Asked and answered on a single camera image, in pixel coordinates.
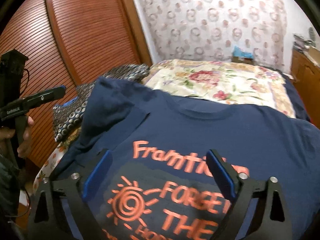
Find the person's left hand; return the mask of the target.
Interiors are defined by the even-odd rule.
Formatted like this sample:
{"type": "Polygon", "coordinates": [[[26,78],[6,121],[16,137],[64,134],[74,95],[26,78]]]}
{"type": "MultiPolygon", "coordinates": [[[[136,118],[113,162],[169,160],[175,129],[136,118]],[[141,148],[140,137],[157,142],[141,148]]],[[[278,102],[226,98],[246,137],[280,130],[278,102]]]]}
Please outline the person's left hand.
{"type": "MultiPolygon", "coordinates": [[[[28,116],[27,125],[23,133],[23,141],[17,149],[18,156],[20,158],[27,157],[31,152],[31,128],[34,124],[33,119],[28,116]]],[[[1,127],[1,155],[7,155],[8,149],[6,146],[6,140],[11,139],[15,134],[14,129],[7,127],[1,127]]]]}

